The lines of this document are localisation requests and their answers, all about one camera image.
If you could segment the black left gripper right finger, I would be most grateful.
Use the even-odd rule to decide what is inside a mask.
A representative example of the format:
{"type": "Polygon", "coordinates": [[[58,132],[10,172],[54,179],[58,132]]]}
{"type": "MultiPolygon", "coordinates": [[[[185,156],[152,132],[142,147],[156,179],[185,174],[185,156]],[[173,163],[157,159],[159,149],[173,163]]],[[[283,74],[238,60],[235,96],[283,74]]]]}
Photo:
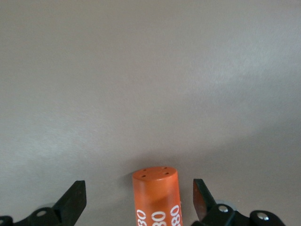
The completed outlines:
{"type": "Polygon", "coordinates": [[[217,204],[204,180],[193,180],[193,204],[198,220],[194,226],[285,226],[275,214],[254,210],[244,216],[226,204],[217,204]]]}

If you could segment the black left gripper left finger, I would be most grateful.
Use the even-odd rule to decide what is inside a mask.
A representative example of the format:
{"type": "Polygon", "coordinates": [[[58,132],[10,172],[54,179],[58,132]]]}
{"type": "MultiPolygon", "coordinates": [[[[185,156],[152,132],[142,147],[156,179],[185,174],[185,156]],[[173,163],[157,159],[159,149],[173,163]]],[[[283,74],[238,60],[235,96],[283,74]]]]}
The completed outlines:
{"type": "Polygon", "coordinates": [[[2,226],[73,226],[87,205],[86,183],[75,181],[64,195],[52,206],[43,207],[21,221],[11,216],[1,216],[2,226]]]}

